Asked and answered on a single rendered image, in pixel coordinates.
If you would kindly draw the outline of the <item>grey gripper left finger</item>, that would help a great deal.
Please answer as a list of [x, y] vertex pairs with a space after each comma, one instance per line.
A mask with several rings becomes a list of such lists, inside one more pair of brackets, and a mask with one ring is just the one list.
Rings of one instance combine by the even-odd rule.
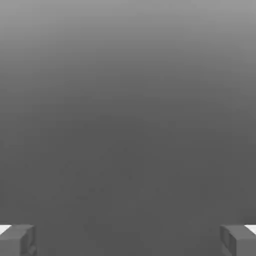
[[36, 226], [0, 224], [0, 256], [37, 256]]

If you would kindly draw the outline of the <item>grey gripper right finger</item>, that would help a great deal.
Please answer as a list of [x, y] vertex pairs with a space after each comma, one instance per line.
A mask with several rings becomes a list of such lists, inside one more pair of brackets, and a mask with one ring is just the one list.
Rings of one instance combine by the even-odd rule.
[[221, 225], [222, 256], [256, 256], [256, 224]]

